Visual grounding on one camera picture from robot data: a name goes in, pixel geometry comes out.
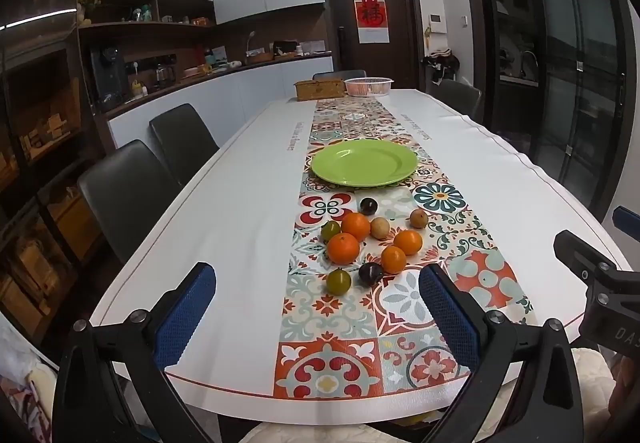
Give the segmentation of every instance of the kettle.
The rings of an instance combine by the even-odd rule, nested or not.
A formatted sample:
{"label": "kettle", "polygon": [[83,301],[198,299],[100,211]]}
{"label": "kettle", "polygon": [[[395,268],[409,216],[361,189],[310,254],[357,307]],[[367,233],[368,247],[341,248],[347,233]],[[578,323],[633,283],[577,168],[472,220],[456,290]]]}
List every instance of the kettle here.
{"label": "kettle", "polygon": [[171,66],[163,66],[158,64],[156,69],[156,81],[162,87],[169,86],[175,82],[175,70]]}

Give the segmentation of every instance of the green plate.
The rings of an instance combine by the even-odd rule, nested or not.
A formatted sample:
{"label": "green plate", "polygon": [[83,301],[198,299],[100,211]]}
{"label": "green plate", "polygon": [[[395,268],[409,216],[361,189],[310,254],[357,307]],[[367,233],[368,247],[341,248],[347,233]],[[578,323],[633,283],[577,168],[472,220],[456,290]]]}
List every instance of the green plate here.
{"label": "green plate", "polygon": [[380,187],[414,173],[415,153],[381,139],[353,139],[325,147],[311,162],[315,174],[347,187]]}

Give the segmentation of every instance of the dining table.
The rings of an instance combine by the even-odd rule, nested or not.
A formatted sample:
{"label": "dining table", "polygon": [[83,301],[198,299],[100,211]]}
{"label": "dining table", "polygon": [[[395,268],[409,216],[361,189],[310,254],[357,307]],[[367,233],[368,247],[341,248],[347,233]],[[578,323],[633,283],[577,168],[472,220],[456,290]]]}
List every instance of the dining table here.
{"label": "dining table", "polygon": [[[417,156],[408,178],[351,188],[318,178],[325,147],[369,138]],[[336,266],[320,233],[365,197],[376,200],[389,235],[367,237],[339,296],[326,288]],[[380,261],[421,208],[422,249],[398,275],[372,287],[358,277]],[[513,322],[564,324],[578,337],[585,284],[554,255],[570,230],[630,271],[602,225],[565,188],[501,137],[430,95],[268,105],[216,153],[153,227],[102,296],[92,325],[150,310],[199,262],[216,293],[177,365],[165,369],[188,405],[239,418],[344,425],[441,409],[460,391],[458,365],[418,290],[420,268],[440,264],[486,311]],[[116,371],[128,377],[122,364]],[[517,376],[512,364],[506,381]]]}

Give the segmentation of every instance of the green tomato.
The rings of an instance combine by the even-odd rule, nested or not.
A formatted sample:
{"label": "green tomato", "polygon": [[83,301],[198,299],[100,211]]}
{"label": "green tomato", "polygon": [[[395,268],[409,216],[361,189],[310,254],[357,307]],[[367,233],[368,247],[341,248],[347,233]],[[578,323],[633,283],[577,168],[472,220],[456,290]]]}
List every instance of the green tomato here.
{"label": "green tomato", "polygon": [[334,269],[326,278],[326,290],[331,295],[344,295],[350,287],[351,276],[343,269]]}
{"label": "green tomato", "polygon": [[337,233],[340,233],[340,225],[334,220],[330,220],[328,223],[325,223],[325,225],[322,227],[322,230],[320,230],[322,240],[326,243],[328,243],[329,239],[331,239]]}

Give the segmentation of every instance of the white tablecloth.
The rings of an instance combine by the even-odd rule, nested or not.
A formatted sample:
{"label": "white tablecloth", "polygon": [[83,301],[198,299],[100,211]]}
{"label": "white tablecloth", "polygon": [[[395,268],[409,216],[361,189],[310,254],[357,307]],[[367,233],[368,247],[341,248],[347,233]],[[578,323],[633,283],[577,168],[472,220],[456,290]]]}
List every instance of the white tablecloth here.
{"label": "white tablecloth", "polygon": [[[570,340],[577,337],[586,287],[556,260],[553,241],[571,230],[630,270],[601,225],[525,155],[466,116],[416,90],[393,90],[379,101],[480,217],[538,322],[559,318]],[[119,323],[135,309],[151,309],[204,261],[216,271],[216,296],[180,362],[167,368],[186,403],[302,425],[368,423],[444,407],[463,379],[344,401],[273,397],[292,222],[315,108],[316,102],[273,103],[229,140],[162,216],[91,322]]]}

